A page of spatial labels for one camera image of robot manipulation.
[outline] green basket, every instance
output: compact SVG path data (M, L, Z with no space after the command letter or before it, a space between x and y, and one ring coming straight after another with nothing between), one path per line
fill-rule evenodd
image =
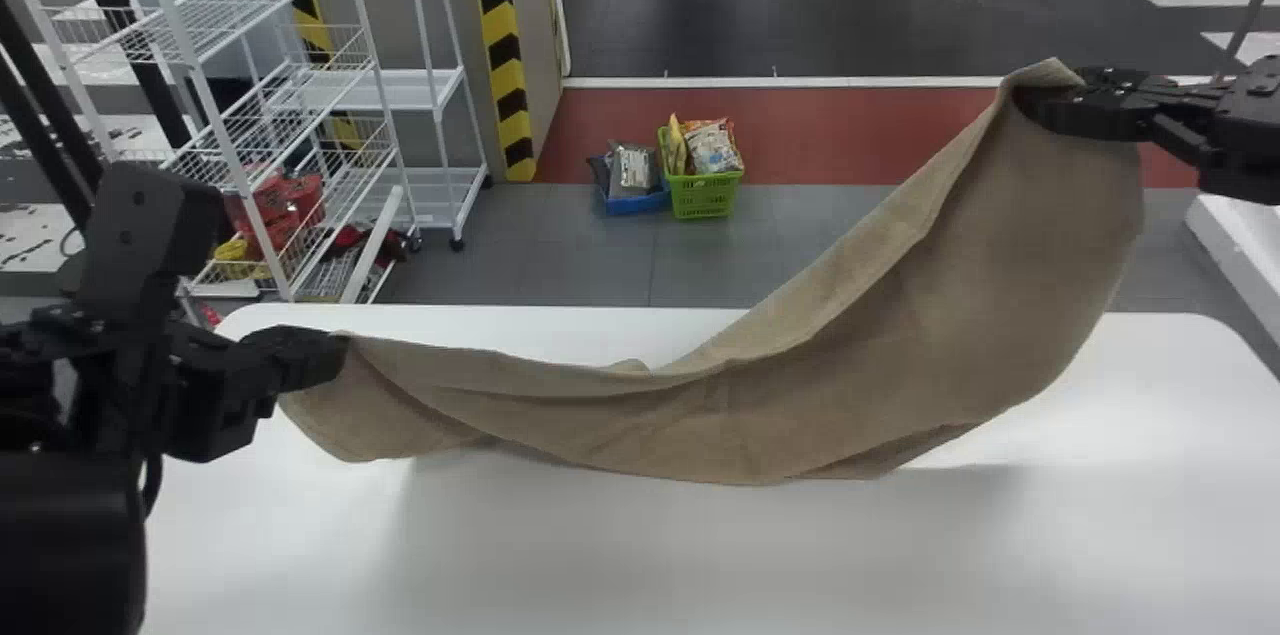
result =
M730 216L737 198L737 183L744 173L717 173L714 175L672 175L667 170L667 151L671 149L671 129L658 128L658 146L662 149L662 169L671 186L671 210L677 220L696 220L700 216Z

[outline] gray floor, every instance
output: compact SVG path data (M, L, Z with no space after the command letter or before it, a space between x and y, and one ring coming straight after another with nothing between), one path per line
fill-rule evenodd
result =
M872 211L890 187L744 186L728 220L603 216L589 186L481 193L467 248L398 266L380 302L751 307ZM1280 348L1183 224L1196 189L1148 189L1147 227L1111 306L1202 312L1280 375Z

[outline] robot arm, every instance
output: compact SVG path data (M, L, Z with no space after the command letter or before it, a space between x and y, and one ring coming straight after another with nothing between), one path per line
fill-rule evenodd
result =
M1018 88L1014 102L1048 131L1153 142L1199 172L1206 193L1280 205L1280 56L1216 84L1085 67L1075 88Z

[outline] black pole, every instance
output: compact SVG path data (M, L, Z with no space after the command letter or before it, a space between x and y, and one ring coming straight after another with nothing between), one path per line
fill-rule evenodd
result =
M26 79L27 90L31 97L36 99L36 105L45 110L49 124L63 142L68 160L79 173L88 195L96 193L97 183L102 179L102 164L5 0L0 0L0 46L9 52L9 60L13 60L14 68L22 79Z
M76 175L72 174L63 154L49 137L45 124L41 123L36 106L27 99L27 92L18 83L17 76L9 65L0 58L0 102L4 102L5 114L13 120L14 128L23 140L36 160L36 165L44 172L49 184L54 187L58 198L67 207L67 214L76 221L76 228L84 233L88 225L88 215L92 206L88 196L81 188Z
M102 15L106 17L111 32L119 33L120 29L137 22L129 0L95 1L104 9ZM125 52L146 52L148 50L146 38L141 35L127 35L122 46ZM178 110L178 101L174 101L173 92L169 91L169 83L165 83L164 76L160 74L160 65L154 64L154 61L131 59L129 67L133 70L133 77L138 79L138 84L142 84L142 93L145 93L147 102L151 102L151 111L155 111L156 120L160 120L160 129L164 131L165 140L169 140L169 146L174 149L184 146L187 140L191 140L191 132L187 129L186 120L182 119L182 111Z

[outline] yellow item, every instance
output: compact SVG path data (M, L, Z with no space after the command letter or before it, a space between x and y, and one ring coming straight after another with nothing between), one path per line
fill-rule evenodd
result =
M671 133L669 155L672 156L672 160L667 164L667 172L684 175L685 168L689 165L689 143L685 142L685 128L681 128L675 111L672 111L671 119L667 120L667 128Z
M228 239L214 250L215 268L223 278L228 280L243 280L246 278L264 280L270 278L270 271L261 262L251 262L248 257L248 242L242 238Z

